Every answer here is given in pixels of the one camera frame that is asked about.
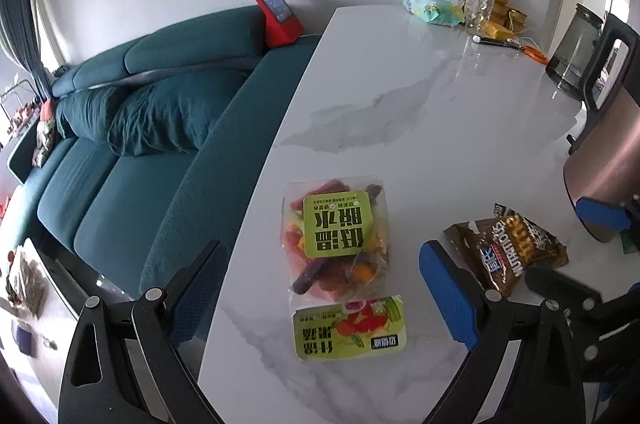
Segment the rose gold trash can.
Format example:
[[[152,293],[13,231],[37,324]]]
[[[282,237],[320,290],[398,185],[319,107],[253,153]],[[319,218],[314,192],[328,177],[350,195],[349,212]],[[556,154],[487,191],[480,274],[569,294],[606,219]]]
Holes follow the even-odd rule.
[[[618,40],[627,47],[620,72],[610,91],[594,98],[594,84]],[[639,194],[639,34],[609,14],[582,77],[587,118],[563,168],[568,197],[574,207],[580,199],[629,205]]]

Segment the brown nut snack packet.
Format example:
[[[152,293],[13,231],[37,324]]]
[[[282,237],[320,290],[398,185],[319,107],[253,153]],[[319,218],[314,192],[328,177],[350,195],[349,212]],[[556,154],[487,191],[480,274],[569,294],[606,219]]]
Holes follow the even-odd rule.
[[[458,222],[445,231],[485,290],[509,297],[530,266],[568,264],[566,246],[511,207],[494,205],[491,218]]]

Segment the green dried vegetable snack bag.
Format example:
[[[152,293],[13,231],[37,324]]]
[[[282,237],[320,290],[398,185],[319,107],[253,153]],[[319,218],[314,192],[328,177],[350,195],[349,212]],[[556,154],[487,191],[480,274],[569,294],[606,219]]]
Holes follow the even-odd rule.
[[[405,347],[404,302],[386,288],[392,244],[381,179],[291,182],[280,242],[300,360],[369,358]]]

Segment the white coffee table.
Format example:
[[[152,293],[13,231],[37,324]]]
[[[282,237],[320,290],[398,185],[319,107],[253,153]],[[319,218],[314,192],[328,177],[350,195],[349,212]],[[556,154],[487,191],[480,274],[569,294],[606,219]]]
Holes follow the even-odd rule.
[[[58,420],[65,363],[85,301],[93,295],[107,303],[131,300],[84,262],[78,265],[89,277],[86,290],[32,240],[1,247],[1,358],[49,423]]]

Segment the black glass kettle appliance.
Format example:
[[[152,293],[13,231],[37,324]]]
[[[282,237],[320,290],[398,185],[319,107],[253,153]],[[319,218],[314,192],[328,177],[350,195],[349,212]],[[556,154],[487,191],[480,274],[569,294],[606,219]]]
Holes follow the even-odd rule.
[[[593,11],[577,4],[570,26],[546,65],[548,77],[574,99],[582,98],[582,73],[596,48],[602,24]]]

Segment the purple box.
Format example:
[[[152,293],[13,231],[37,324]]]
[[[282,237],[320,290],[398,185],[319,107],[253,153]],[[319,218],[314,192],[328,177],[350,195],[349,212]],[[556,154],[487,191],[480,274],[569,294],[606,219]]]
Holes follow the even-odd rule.
[[[34,336],[30,326],[23,321],[16,320],[12,323],[12,333],[18,350],[23,355],[32,357],[34,355]]]

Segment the teal sofa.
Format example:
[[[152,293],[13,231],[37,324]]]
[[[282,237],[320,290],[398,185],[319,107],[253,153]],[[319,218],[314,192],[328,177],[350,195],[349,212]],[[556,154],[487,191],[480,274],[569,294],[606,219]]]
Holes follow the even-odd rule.
[[[55,146],[29,132],[1,248],[32,241],[80,283],[162,288],[210,241],[233,248],[317,36],[272,48],[255,6],[165,26],[53,84]]]

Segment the teal cushion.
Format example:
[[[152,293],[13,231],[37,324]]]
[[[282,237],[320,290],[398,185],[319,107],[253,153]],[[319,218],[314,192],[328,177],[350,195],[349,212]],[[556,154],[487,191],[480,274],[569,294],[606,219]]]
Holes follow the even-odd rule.
[[[107,86],[74,92],[55,106],[56,128],[63,139],[86,138],[105,144],[120,105],[131,94],[129,87]]]
[[[120,105],[108,145],[120,156],[200,150],[247,77],[240,70],[210,69],[145,85]]]

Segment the yellow box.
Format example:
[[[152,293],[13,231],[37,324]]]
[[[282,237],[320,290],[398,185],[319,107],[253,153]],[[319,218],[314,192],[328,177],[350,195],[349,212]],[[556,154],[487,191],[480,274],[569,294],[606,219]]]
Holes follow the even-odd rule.
[[[485,23],[483,26],[483,33],[492,40],[501,40],[502,42],[515,37],[515,34],[508,28],[492,21]]]

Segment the patterned small pillow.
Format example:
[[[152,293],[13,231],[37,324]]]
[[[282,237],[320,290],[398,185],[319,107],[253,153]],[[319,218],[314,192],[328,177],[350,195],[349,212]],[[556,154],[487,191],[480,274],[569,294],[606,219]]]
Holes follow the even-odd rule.
[[[56,140],[56,121],[54,102],[47,99],[41,106],[36,127],[36,146],[32,152],[32,166],[43,168],[49,158]]]

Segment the clear glass jar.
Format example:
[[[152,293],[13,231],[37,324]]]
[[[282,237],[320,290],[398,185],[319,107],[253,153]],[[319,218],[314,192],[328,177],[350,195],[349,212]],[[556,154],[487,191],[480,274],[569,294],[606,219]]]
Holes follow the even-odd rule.
[[[464,25],[473,33],[479,33],[490,20],[495,0],[458,0],[464,14]]]

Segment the blue curtain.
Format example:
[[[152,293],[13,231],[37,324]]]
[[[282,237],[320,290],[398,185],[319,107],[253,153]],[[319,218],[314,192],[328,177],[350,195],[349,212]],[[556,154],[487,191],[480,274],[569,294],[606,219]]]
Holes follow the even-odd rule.
[[[41,101],[52,98],[49,74],[41,61],[32,0],[1,0],[1,47],[34,81]]]

